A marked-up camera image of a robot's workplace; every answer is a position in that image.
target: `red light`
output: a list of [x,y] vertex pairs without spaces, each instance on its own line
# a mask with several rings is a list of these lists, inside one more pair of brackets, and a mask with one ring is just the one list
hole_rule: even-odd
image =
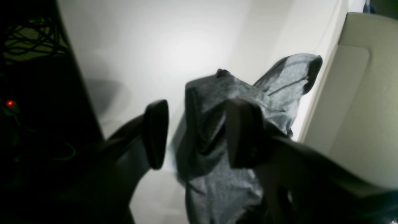
[[17,106],[17,103],[14,100],[8,100],[6,101],[6,105],[8,108],[12,109]]

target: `gray cloth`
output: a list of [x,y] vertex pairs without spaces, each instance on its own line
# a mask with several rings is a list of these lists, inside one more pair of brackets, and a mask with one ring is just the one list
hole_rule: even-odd
[[263,196],[252,170],[229,166],[225,101],[256,102],[265,118],[289,134],[300,98],[312,87],[321,65],[320,56],[297,54],[280,60],[253,86],[225,70],[186,85],[186,145],[177,152],[177,167],[186,184],[191,224],[234,224]]

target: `red led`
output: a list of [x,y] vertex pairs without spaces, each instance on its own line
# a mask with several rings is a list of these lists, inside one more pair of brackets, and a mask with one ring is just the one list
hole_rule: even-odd
[[17,106],[17,103],[14,100],[8,100],[8,101],[6,101],[6,106],[8,108],[12,109]]

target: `white floor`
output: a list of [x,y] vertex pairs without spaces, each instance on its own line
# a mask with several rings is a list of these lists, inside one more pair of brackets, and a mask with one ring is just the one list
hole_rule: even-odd
[[[253,84],[276,61],[294,53],[321,55],[326,64],[346,12],[362,11],[364,2],[59,0],[105,137],[143,113],[148,103],[169,102],[165,164],[161,171],[150,171],[136,189],[131,208],[137,224],[187,223],[184,189],[174,177],[171,153],[186,82],[223,68]],[[293,125],[296,140],[314,91],[300,103]]]

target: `gray fabric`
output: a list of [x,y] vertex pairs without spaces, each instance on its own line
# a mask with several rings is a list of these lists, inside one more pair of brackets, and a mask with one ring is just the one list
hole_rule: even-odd
[[320,58],[297,54],[279,61],[254,86],[224,71],[190,82],[185,91],[188,142],[178,157],[186,183],[191,224],[234,224],[251,206],[261,203],[262,188],[252,170],[231,169],[224,131],[224,102],[252,100],[263,116],[288,134],[307,84],[310,64]]

